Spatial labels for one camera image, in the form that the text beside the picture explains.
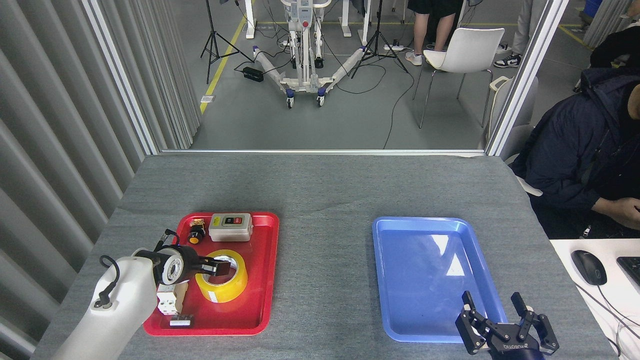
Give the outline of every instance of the patient lift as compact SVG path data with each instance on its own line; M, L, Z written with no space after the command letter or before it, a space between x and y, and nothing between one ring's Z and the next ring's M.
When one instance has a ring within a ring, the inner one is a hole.
M324 104L324 95L333 88L362 58L365 47L359 47L344 64L330 78L319 78L316 69L323 65L322 31L321 22L324 18L324 8L331 4L332 0L280 0L284 5L285 15L289 23L289 40L287 46L291 50L291 62L296 69L296 78L286 78L285 73L277 73L269 59L257 47L253 47L253 57L264 69L263 74L268 75L280 87L287 96L287 107L293 107L296 92L317 93L316 103ZM314 25L313 35L310 34L311 25Z

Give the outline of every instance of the computer mouse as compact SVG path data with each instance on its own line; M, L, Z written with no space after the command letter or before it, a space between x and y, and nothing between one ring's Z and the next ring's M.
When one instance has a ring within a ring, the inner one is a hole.
M591 285L604 285L607 282L607 273L602 262L590 252L576 250L571 253L571 258L582 278Z

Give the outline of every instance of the person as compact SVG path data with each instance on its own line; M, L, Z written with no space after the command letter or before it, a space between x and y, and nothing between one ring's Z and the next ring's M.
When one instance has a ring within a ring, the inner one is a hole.
M443 51L449 33L456 18L456 12L462 8L462 1L455 0L409 0L407 8L415 13L413 24L413 51L408 51L405 58L416 66L422 65L422 47L427 35L429 14L442 15L436 30L434 51Z
M511 44L511 55L496 61L493 66L500 68L520 66L522 55L536 31L546 3L547 0L524 0L522 2L522 8L518 15L518 28L513 35L513 43Z
M640 15L640 0L634 0L627 8L627 17ZM621 55L628 55L625 66L640 67L640 21L632 22L627 28L607 36L593 49L591 67L611 67L611 63Z
M511 168L549 238L640 237L640 69L586 69Z

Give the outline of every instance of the tripod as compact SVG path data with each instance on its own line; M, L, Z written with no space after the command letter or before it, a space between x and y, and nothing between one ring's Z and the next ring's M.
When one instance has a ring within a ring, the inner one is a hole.
M385 39L385 36L382 35L382 33L380 32L380 15L381 14L382 14L382 0L380 0L380 4L378 5L378 12L376 13L376 16L378 18L378 25L376 26L376 32L373 33L373 36L367 42L365 51L362 53L362 58L360 59L360 61L358 61L358 65L356 65L356 67L353 69L353 74L351 75L351 79L353 79L353 77L356 76L356 72L358 72L358 69L360 68L360 66L361 66L363 61L369 60L371 58L375 58L376 56L379 57L379 58L395 58L395 59L398 59L398 62L400 63L400 66L403 68L403 70L407 74L409 73L409 70L407 70L406 67L404 67L404 64L398 58L398 55L394 51L394 48L389 44L387 39ZM382 38L382 40L385 42L385 44L387 45L389 50L391 50L392 55L389 55L388 53L387 54L378 53L378 40L380 38Z
M213 19L211 19L211 7L209 6L209 0L206 0L206 1L207 1L207 13L209 13L209 25L211 25L211 34L209 34L209 38L207 39L207 42L204 44L204 49L202 49L202 53L200 54L200 58L202 59L202 55L204 55L205 51L209 53L209 68L207 69L207 84L208 84L209 83L209 74L211 73L211 64L216 62L218 59L222 59L222 58L225 58L227 56L231 56L231 55L234 55L234 54L237 54L237 53L241 53L250 62L253 63L255 61L250 59L249 56L247 56L242 51L240 51L240 49L238 49L234 44L231 44L229 42L229 40L225 39L222 35L220 35L216 31L216 29L213 28ZM218 51L218 42L216 41L216 37L219 37L222 40L224 40L227 44L229 44L229 46L233 47L236 51L234 51L233 53L220 55L220 52Z

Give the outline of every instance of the packing tape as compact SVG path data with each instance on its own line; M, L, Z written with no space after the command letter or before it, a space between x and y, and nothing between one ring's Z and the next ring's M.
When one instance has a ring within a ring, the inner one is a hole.
M246 266L242 256L228 249L217 250L207 256L217 260L229 261L231 267L236 270L236 273L231 279L222 284L209 282L210 275L196 274L196 282L200 287L202 295L211 302L228 302L237 298L244 291L248 280Z

